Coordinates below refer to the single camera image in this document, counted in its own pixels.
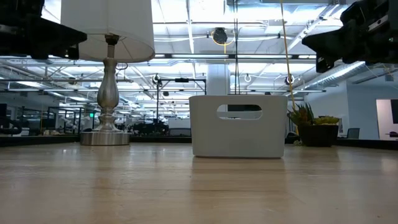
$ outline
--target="round ceiling fixture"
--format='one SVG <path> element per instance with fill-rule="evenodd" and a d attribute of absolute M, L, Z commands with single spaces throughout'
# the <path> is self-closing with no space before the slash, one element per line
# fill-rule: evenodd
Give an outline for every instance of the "round ceiling fixture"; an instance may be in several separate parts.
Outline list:
<path fill-rule="evenodd" d="M 251 76 L 249 74 L 246 74 L 246 76 L 244 77 L 244 81 L 250 82 L 251 81 Z"/>
<path fill-rule="evenodd" d="M 224 28 L 222 27 L 217 27 L 216 30 L 214 31 L 213 34 L 213 40 L 217 43 L 217 44 L 225 44 L 226 41 L 228 40 L 228 36 L 225 33 Z"/>
<path fill-rule="evenodd" d="M 292 75 L 292 84 L 294 83 L 294 80 L 295 80 L 295 78 L 294 78 L 294 76 Z M 290 83 L 289 83 L 289 76 L 286 76 L 286 77 L 285 77 L 285 84 L 286 84 L 286 85 L 290 85 Z"/>

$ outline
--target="black plant pot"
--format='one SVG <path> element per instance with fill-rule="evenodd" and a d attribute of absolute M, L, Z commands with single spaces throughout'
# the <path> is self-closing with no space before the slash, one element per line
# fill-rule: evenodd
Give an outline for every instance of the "black plant pot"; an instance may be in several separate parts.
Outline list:
<path fill-rule="evenodd" d="M 337 139 L 337 125 L 311 125 L 298 127 L 300 139 L 306 146 L 330 147 Z"/>

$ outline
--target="lamp base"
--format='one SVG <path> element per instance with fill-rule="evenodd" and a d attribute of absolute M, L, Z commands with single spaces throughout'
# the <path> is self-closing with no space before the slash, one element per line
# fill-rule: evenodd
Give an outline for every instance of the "lamp base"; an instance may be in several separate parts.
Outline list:
<path fill-rule="evenodd" d="M 130 144 L 129 133 L 87 132 L 80 134 L 82 146 L 124 146 Z"/>

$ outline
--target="white plastic bin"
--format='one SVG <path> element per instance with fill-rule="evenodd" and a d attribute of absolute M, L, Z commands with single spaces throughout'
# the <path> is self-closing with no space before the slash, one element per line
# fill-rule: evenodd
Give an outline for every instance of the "white plastic bin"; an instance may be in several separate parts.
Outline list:
<path fill-rule="evenodd" d="M 198 157 L 280 158 L 284 155 L 286 96 L 193 96 L 190 101 L 193 154 Z M 258 105 L 256 112 L 217 112 L 221 105 Z M 240 119 L 222 119 L 236 117 Z"/>

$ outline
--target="yellow cord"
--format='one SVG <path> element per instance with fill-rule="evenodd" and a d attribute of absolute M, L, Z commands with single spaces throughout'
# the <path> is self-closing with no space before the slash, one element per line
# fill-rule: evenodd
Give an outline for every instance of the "yellow cord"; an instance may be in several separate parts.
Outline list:
<path fill-rule="evenodd" d="M 287 62 L 287 74 L 289 76 L 290 95 L 292 96 L 293 110 L 296 110 L 296 105 L 294 102 L 294 94 L 293 94 L 292 74 L 290 73 L 289 55 L 287 53 L 287 41 L 286 41 L 287 39 L 286 39 L 286 28 L 285 28 L 285 19 L 284 19 L 284 1 L 283 0 L 280 0 L 280 10 L 282 11 L 282 25 L 284 28 L 284 42 L 285 42 L 285 53 L 286 53 L 286 62 Z"/>
<path fill-rule="evenodd" d="M 390 70 L 383 64 L 384 68 L 386 69 L 386 72 L 393 77 L 393 75 L 391 74 Z"/>

